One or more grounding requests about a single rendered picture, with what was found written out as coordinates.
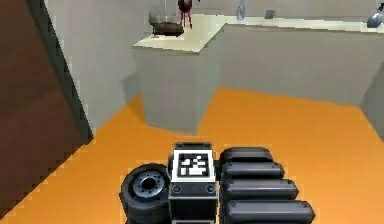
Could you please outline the brown room door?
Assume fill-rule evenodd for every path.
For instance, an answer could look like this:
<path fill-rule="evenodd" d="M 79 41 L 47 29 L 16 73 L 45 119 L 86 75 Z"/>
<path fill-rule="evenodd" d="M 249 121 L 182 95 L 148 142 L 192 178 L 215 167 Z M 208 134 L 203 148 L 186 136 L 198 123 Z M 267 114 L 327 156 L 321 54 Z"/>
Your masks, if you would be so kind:
<path fill-rule="evenodd" d="M 44 0 L 0 0 L 0 220 L 93 133 Z"/>

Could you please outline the blue grey kettle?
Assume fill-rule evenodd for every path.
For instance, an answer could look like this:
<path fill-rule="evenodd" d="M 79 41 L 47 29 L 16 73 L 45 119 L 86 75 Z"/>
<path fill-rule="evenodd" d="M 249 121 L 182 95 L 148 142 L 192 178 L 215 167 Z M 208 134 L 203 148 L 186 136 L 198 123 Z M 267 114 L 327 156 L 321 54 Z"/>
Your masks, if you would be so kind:
<path fill-rule="evenodd" d="M 384 2 L 380 4 L 377 11 L 367 20 L 368 28 L 378 28 L 384 22 Z"/>

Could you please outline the clear glass bottle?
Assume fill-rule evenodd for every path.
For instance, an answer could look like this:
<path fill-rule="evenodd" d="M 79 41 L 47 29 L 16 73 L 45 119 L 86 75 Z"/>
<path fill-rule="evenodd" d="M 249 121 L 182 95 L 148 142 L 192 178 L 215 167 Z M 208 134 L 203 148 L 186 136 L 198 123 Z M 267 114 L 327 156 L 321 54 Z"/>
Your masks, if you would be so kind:
<path fill-rule="evenodd" d="M 245 18 L 245 0 L 240 0 L 237 6 L 236 16 L 238 20 Z"/>

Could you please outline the dark pot with glass lid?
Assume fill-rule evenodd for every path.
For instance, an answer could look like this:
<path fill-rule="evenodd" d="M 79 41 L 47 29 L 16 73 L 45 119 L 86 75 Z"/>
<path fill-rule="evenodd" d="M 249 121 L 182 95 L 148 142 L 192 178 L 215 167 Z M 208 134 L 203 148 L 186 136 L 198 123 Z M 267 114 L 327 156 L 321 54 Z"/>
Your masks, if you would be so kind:
<path fill-rule="evenodd" d="M 173 22 L 171 17 L 162 16 L 157 12 L 150 12 L 148 20 L 152 26 L 154 37 L 159 35 L 178 37 L 184 33 L 183 27 L 179 23 Z"/>

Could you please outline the grey kitchen counter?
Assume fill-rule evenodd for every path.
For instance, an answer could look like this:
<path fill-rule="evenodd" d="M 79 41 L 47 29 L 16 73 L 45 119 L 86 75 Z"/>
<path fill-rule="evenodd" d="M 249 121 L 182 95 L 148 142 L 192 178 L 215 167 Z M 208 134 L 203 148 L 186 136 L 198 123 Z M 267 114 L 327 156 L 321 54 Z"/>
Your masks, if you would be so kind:
<path fill-rule="evenodd" d="M 362 109 L 384 136 L 384 24 L 196 14 L 179 37 L 134 44 L 145 120 L 196 133 L 218 86 Z"/>

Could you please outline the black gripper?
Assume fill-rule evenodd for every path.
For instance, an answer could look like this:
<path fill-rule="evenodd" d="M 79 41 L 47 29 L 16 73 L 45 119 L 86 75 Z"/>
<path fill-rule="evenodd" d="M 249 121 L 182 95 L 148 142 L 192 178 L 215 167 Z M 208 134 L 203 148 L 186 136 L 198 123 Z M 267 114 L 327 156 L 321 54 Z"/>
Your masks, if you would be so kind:
<path fill-rule="evenodd" d="M 125 224 L 171 224 L 169 184 L 163 164 L 143 164 L 130 171 L 119 193 L 127 217 Z"/>

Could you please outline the dark red stand mixer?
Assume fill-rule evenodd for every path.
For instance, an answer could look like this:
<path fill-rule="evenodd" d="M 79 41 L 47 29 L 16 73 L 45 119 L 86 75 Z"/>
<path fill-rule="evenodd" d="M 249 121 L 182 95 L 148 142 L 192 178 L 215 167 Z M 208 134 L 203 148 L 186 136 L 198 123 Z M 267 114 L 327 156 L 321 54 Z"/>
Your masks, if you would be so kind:
<path fill-rule="evenodd" d="M 180 24 L 186 26 L 186 21 L 189 21 L 189 26 L 192 26 L 192 0 L 178 0 L 178 9 L 180 11 Z"/>

